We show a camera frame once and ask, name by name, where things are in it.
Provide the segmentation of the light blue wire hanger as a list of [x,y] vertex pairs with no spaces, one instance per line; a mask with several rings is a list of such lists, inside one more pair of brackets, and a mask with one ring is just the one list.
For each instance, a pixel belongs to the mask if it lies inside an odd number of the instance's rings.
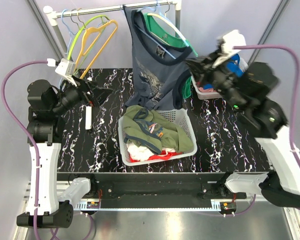
[[[67,27],[68,31],[69,31],[69,36],[70,36],[70,40],[74,38],[74,36],[71,34],[71,29],[70,27],[64,22],[63,20],[63,17],[64,17],[64,13],[67,11],[68,9],[64,9],[62,12],[61,12],[61,21],[62,23]],[[97,41],[99,40],[100,36],[103,34],[105,28],[107,27],[106,25],[110,23],[110,20],[108,22],[106,22],[104,25],[102,26],[98,26],[98,27],[89,27],[88,29],[86,29],[85,27],[85,32],[83,34],[83,37],[82,37],[82,41],[81,41],[81,50],[80,50],[80,53],[78,54],[78,57],[76,59],[76,62],[75,62],[75,72],[74,73],[78,73],[79,72],[79,69],[81,67],[81,65],[84,63],[84,61],[86,60],[87,56],[90,54],[91,50],[94,48],[94,46],[96,45]],[[94,39],[94,41],[91,43],[91,45],[86,49],[85,52],[83,52],[84,50],[84,47],[85,47],[85,44],[86,44],[86,40],[87,38],[89,37],[90,34],[94,33],[94,31],[92,30],[95,30],[95,29],[98,29],[98,36]]]

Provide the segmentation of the white tank top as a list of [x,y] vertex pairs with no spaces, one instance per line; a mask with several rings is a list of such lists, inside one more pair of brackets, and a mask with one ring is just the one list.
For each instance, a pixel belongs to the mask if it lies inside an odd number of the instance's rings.
[[[148,147],[146,146],[137,146],[133,142],[127,143],[127,151],[129,152],[129,155],[132,158],[135,158],[137,160],[146,160],[150,156],[153,155],[160,155],[160,154],[154,154]],[[176,152],[173,148],[163,148],[162,151],[166,152]]]

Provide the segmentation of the dark navy tank top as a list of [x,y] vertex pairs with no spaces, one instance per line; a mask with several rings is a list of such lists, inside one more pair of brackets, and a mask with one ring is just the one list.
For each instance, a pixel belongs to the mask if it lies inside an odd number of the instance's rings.
[[183,86],[191,77],[187,58],[191,47],[175,47],[159,42],[146,26],[144,14],[123,6],[132,39],[134,95],[126,107],[139,105],[149,110],[179,110],[183,107]]

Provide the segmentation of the olive green tank top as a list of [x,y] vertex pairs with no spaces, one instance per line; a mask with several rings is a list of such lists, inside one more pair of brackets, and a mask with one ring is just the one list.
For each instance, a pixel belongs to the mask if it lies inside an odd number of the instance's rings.
[[179,125],[157,111],[139,105],[126,109],[122,129],[126,144],[146,147],[154,154],[160,154],[163,148],[174,149],[177,153],[190,152],[194,148],[193,141]]

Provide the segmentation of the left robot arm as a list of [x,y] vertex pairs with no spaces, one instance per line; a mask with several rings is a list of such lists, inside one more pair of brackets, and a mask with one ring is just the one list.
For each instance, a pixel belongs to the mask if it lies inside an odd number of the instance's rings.
[[24,126],[15,119],[27,135],[31,154],[29,201],[25,212],[17,216],[16,224],[36,230],[68,228],[73,220],[74,206],[84,196],[93,198],[98,186],[91,178],[79,177],[62,195],[57,195],[57,161],[65,127],[62,115],[80,102],[97,109],[112,90],[71,75],[73,63],[64,58],[26,62],[13,69],[5,80],[18,70],[36,64],[55,68],[56,73],[66,79],[68,87],[62,91],[44,79],[32,82],[27,88],[29,123]]

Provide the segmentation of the red tank top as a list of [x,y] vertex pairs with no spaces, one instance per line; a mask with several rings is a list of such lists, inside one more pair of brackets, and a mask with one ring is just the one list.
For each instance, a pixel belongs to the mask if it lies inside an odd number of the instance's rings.
[[146,161],[152,161],[152,160],[163,160],[167,161],[171,159],[172,157],[179,156],[183,154],[182,152],[175,152],[175,151],[162,151],[160,155],[152,155],[146,160],[138,160],[136,158],[132,158],[132,156],[129,156],[129,160],[132,163],[137,163],[137,162],[146,162]]

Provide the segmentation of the lime green hanger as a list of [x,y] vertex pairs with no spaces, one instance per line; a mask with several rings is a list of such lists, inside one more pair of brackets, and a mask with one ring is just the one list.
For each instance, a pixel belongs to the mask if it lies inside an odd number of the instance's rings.
[[85,30],[85,27],[87,27],[90,23],[92,23],[93,21],[97,20],[97,19],[100,19],[101,20],[101,23],[98,25],[98,27],[101,27],[103,26],[105,23],[109,22],[110,19],[108,16],[104,15],[104,14],[101,14],[101,15],[96,15],[92,18],[90,18],[88,21],[86,21],[81,27],[79,27],[78,31],[76,34],[72,33],[71,34],[74,36],[74,38],[71,38],[70,39],[70,42],[67,46],[67,53],[66,53],[66,58],[68,60],[70,60],[72,58],[72,53],[73,53],[73,50],[74,50],[74,47],[80,37],[80,35],[84,32]]

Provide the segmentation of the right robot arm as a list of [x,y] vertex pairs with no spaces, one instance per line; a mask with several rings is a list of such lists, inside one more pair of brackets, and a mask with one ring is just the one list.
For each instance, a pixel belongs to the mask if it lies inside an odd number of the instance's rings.
[[217,185],[218,195],[226,199],[234,193],[251,193],[278,207],[300,209],[300,155],[289,137],[291,123],[268,97],[279,79],[265,62],[253,62],[238,73],[237,57],[219,62],[220,57],[213,52],[187,63],[198,83],[211,84],[239,112],[241,126],[261,145],[273,170],[226,173]]

